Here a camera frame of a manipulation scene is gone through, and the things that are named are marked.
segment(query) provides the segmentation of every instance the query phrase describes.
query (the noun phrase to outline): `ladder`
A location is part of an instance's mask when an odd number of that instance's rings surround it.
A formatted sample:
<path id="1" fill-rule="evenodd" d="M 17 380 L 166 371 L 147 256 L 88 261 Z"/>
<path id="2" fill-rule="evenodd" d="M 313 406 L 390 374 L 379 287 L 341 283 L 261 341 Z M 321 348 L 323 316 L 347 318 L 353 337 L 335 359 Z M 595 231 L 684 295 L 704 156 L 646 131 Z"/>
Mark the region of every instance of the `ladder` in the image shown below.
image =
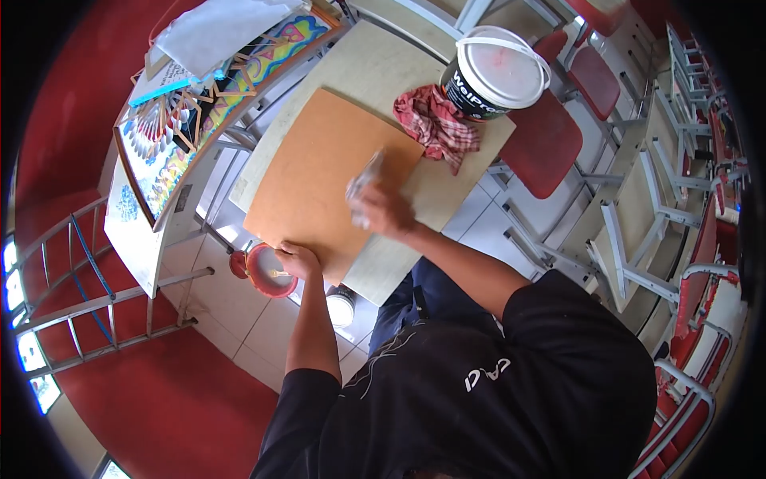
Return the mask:
<path id="1" fill-rule="evenodd" d="M 12 330 L 12 333 L 16 336 L 17 340 L 19 337 L 21 337 L 21 335 L 24 335 L 29 332 L 34 333 L 34 339 L 38 343 L 38 348 L 42 352 L 42 357 L 45 362 L 45 366 L 31 370 L 31 371 L 27 371 L 25 373 L 27 379 L 33 379 L 39 376 L 54 374 L 56 372 L 60 372 L 65 369 L 69 369 L 73 366 L 77 366 L 82 363 L 85 363 L 86 361 L 90 361 L 91 359 L 95 359 L 97 357 L 103 356 L 104 354 L 112 353 L 124 347 L 132 346 L 133 344 L 142 343 L 143 341 L 147 341 L 158 336 L 163 336 L 167 333 L 172 333 L 173 331 L 177 331 L 184 327 L 191 326 L 192 324 L 197 323 L 197 320 L 195 318 L 190 318 L 186 320 L 179 315 L 178 321 L 176 322 L 176 324 L 172 324 L 170 326 L 163 327 L 157 330 L 152 330 L 152 312 L 153 312 L 154 300 L 153 298 L 149 298 L 147 302 L 147 308 L 146 308 L 146 332 L 144 334 L 134 336 L 127 340 L 122 340 L 122 341 L 117 340 L 114 305 L 116 303 L 120 303 L 122 301 L 141 296 L 142 294 L 144 294 L 144 291 L 140 286 L 132 287 L 130 289 L 121 290 L 117 292 L 112 291 L 112 289 L 109 287 L 109 284 L 106 282 L 105 278 L 103 277 L 101 270 L 98 268 L 98 265 L 96 264 L 97 258 L 101 257 L 102 255 L 104 255 L 105 253 L 107 253 L 109 250 L 112 249 L 111 244 L 107 244 L 99 249 L 96 249 L 96 233 L 97 233 L 97 225 L 98 225 L 97 221 L 99 218 L 98 216 L 99 209 L 101 205 L 106 203 L 106 200 L 107 200 L 106 197 L 99 198 L 96 201 L 91 202 L 89 205 L 85 205 L 83 208 L 80 208 L 76 212 L 69 215 L 67 218 L 59 221 L 56 225 L 54 225 L 52 228 L 50 228 L 45 233 L 43 233 L 41 237 L 39 237 L 34 243 L 32 243 L 28 248 L 25 249 L 21 253 L 21 256 L 16 262 L 16 264 L 8 272 L 8 275 L 10 275 L 15 270 L 17 269 L 19 270 L 19 275 L 22 277 L 21 292 L 23 294 L 24 301 L 21 305 L 19 305 L 18 308 L 19 309 L 21 309 L 22 307 L 25 308 L 24 316 L 20 319 L 18 325 Z M 91 211 L 93 212 L 93 231 L 91 233 L 90 247 L 88 247 L 85 236 L 83 235 L 83 231 L 80 228 L 80 225 L 77 223 L 77 219 Z M 65 271 L 60 277 L 55 278 L 54 280 L 51 280 L 50 271 L 48 267 L 47 242 L 52 237 L 54 237 L 54 235 L 56 235 L 59 231 L 63 231 L 65 228 L 67 229 L 69 270 Z M 82 245 L 85 251 L 85 256 L 86 256 L 85 259 L 77 262 L 76 264 L 72 260 L 72 231 L 73 230 L 77 234 L 77 238 L 80 241 L 80 244 Z M 24 281 L 23 281 L 24 266 L 26 261 L 29 258 L 32 258 L 33 255 L 37 254 L 38 251 L 40 251 L 40 254 L 42 256 L 43 272 L 45 275 L 45 283 L 46 283 L 47 289 L 43 291 L 43 293 L 40 294 L 37 298 L 35 298 L 34 301 L 29 301 L 27 298 L 26 291 L 24 289 Z M 106 295 L 91 300 L 85 294 L 82 284 L 77 278 L 77 271 L 80 270 L 82 267 L 84 267 L 86 264 L 90 264 L 90 266 L 93 268 L 93 271 L 96 273 L 96 276 L 98 277 L 99 282 L 101 283 L 104 290 L 106 291 Z M 186 281 L 191 281 L 197 277 L 207 276 L 209 274 L 213 274 L 214 272 L 215 271 L 213 270 L 213 268 L 205 267 L 196 271 L 192 271 L 191 273 L 180 274 L 178 276 L 169 277 L 164 280 L 160 280 L 160 282 L 158 282 L 158 290 L 163 287 L 170 286 L 172 284 L 180 284 Z M 34 311 L 39 308 L 39 306 L 43 303 L 45 298 L 48 297 L 50 293 L 54 289 L 56 289 L 56 287 L 58 287 L 63 282 L 65 282 L 65 280 L 68 279 L 69 277 L 72 277 L 74 279 L 74 282 L 77 285 L 77 289 L 80 290 L 80 294 L 83 297 L 83 302 L 79 304 L 75 304 L 70 307 L 65 307 L 64 309 L 54 311 L 53 313 L 45 314 L 43 316 L 32 319 L 31 317 Z M 102 323 L 101 319 L 96 314 L 97 310 L 104 307 L 106 308 L 107 315 L 108 315 L 109 329 L 106 328 L 106 326 Z M 84 314 L 88 314 L 88 313 L 91 313 L 93 315 L 93 318 L 99 325 L 99 328 L 103 332 L 104 336 L 110 341 L 110 344 L 108 346 L 104 346 L 104 347 L 95 349 L 93 351 L 84 352 L 82 348 L 80 347 L 80 341 L 77 338 L 77 332 L 74 329 L 74 324 L 72 319 Z M 52 361 L 46 356 L 45 352 L 40 346 L 40 342 L 38 341 L 36 333 L 37 331 L 53 326 L 54 324 L 63 323 L 64 321 L 66 321 L 69 325 L 69 331 L 72 336 L 72 340 L 74 341 L 74 346 L 75 346 L 75 349 L 77 350 L 77 355 L 68 359 L 63 359 L 61 361 Z"/>

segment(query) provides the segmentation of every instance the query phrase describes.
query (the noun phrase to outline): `cardboard sheet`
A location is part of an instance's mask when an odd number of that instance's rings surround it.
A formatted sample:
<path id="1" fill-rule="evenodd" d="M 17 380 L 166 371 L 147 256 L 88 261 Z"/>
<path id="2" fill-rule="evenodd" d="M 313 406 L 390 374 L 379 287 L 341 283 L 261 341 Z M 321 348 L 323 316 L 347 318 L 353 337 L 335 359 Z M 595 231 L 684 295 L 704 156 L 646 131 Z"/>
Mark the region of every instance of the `cardboard sheet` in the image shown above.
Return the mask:
<path id="1" fill-rule="evenodd" d="M 424 147 L 377 116 L 317 89 L 269 164 L 244 228 L 272 247 L 285 240 L 310 248 L 325 280 L 339 284 L 370 236 L 352 225 L 345 189 L 381 148 L 386 150 L 381 174 L 399 188 Z"/>

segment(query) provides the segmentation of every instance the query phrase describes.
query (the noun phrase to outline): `paint bucket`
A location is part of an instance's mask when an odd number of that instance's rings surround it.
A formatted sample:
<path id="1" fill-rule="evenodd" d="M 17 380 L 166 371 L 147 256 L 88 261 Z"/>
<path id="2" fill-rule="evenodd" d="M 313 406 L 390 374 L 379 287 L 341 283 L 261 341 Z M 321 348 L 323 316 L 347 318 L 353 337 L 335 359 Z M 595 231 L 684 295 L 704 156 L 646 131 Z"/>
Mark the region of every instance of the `paint bucket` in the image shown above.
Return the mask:
<path id="1" fill-rule="evenodd" d="M 334 328 L 345 328 L 354 320 L 356 293 L 344 284 L 327 290 L 327 310 Z"/>
<path id="2" fill-rule="evenodd" d="M 521 37 L 505 28 L 472 28 L 457 43 L 442 73 L 444 96 L 473 121 L 530 107 L 551 84 L 551 68 Z"/>

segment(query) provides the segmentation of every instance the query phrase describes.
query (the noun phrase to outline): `white bucket lid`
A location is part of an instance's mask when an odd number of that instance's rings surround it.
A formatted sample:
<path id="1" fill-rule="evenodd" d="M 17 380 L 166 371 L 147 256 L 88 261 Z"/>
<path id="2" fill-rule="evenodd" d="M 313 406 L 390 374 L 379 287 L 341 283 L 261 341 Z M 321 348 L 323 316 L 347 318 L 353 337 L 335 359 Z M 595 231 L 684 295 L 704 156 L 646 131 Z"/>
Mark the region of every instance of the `white bucket lid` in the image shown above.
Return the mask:
<path id="1" fill-rule="evenodd" d="M 478 94 L 505 108 L 530 107 L 551 82 L 545 60 L 517 34 L 494 25 L 469 30 L 457 42 L 457 61 Z"/>
<path id="2" fill-rule="evenodd" d="M 330 314 L 332 327 L 345 328 L 354 320 L 354 305 L 340 294 L 331 294 L 327 297 L 327 311 Z"/>

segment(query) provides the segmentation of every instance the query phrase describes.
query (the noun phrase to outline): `black t-shirt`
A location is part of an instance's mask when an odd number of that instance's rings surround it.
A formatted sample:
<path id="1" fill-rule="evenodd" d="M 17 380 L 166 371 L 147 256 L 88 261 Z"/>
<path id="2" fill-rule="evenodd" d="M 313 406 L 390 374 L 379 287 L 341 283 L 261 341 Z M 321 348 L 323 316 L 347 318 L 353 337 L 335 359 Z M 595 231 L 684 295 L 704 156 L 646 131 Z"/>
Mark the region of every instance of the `black t-shirt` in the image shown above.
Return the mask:
<path id="1" fill-rule="evenodd" d="M 638 339 L 557 271 L 510 297 L 502 329 L 405 327 L 342 389 L 288 373 L 250 477 L 626 477 L 656 404 Z"/>

